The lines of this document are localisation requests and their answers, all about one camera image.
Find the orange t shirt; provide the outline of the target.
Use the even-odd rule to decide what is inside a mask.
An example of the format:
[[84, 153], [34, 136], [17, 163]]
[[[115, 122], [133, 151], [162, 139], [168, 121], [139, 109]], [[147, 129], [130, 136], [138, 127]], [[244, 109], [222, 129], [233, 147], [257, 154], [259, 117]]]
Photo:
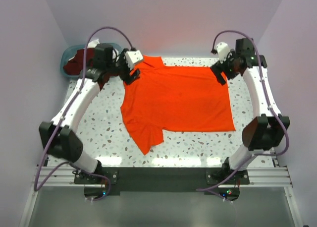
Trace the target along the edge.
[[167, 66], [161, 57], [144, 56], [139, 78], [124, 86], [123, 123], [146, 155], [163, 142], [163, 131], [234, 131], [227, 85], [206, 66]]

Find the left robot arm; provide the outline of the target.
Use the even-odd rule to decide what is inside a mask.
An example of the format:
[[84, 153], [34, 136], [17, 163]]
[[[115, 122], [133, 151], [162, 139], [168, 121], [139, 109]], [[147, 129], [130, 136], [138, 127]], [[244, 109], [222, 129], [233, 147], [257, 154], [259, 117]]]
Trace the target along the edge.
[[85, 178], [90, 183], [98, 183], [103, 177], [100, 162], [84, 151], [83, 143], [76, 132], [79, 123], [93, 99], [106, 83], [106, 78], [119, 76], [130, 85], [138, 79], [139, 69], [135, 66], [144, 60], [135, 48], [123, 49], [113, 57], [111, 44], [98, 44], [93, 57], [86, 62], [88, 68], [82, 70], [76, 87], [59, 113], [49, 122], [39, 126], [44, 151], [55, 158], [63, 159], [86, 171]]

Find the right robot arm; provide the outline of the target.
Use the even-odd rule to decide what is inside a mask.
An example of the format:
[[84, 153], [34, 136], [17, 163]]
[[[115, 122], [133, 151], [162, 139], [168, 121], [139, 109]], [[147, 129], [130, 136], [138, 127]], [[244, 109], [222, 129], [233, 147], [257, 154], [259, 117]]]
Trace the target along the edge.
[[242, 131], [241, 146], [226, 158], [220, 170], [211, 174], [214, 181], [231, 184], [245, 175], [256, 157], [268, 155], [271, 148], [280, 144], [290, 118], [282, 115], [276, 105], [267, 77], [266, 59], [257, 55], [251, 39], [236, 40], [234, 49], [220, 42], [211, 52], [218, 56], [218, 61], [211, 66], [217, 82], [226, 85], [240, 75], [247, 85], [253, 108], [253, 119]]

